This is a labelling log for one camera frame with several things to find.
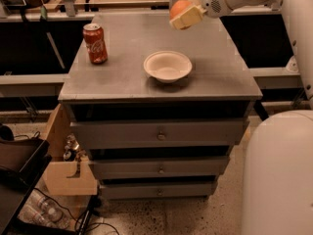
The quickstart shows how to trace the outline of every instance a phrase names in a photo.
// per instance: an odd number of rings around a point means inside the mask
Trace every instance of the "can top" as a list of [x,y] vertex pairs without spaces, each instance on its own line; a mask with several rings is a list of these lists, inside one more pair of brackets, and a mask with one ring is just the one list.
[[97,30],[100,26],[97,23],[90,23],[84,26],[85,30]]

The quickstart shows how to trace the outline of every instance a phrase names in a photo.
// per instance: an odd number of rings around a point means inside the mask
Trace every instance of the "gray drawer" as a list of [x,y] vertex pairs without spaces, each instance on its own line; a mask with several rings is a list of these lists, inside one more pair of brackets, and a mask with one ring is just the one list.
[[101,160],[90,164],[96,179],[181,177],[222,174],[229,158]]
[[70,126],[84,149],[177,147],[239,144],[247,121],[242,118],[85,121]]
[[215,188],[216,181],[138,185],[101,184],[100,195],[108,200],[209,196],[214,193]]

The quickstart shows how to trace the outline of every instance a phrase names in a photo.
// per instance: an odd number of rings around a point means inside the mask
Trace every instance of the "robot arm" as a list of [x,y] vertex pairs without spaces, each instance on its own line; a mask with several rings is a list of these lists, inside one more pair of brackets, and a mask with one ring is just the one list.
[[313,109],[313,0],[190,0],[192,5],[170,21],[176,29],[199,23],[203,15],[220,18],[242,6],[281,5],[281,12],[294,56],[299,66],[302,83]]

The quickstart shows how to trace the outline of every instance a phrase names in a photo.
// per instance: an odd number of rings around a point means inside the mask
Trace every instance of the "gray tabletop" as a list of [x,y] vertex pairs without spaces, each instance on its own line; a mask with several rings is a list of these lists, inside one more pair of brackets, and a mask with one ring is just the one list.
[[[186,30],[169,25],[168,11],[109,11],[95,16],[109,59],[90,63],[83,41],[59,100],[64,103],[159,100],[256,100],[261,92],[220,20],[205,17]],[[145,59],[156,51],[188,56],[192,72],[172,84],[149,77]]]

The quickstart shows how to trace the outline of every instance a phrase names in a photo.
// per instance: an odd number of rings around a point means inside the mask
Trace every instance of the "bowl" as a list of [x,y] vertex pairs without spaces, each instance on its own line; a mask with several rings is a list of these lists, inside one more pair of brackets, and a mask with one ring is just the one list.
[[189,74],[192,68],[189,58],[175,51],[155,52],[144,62],[146,73],[163,83],[177,81]]

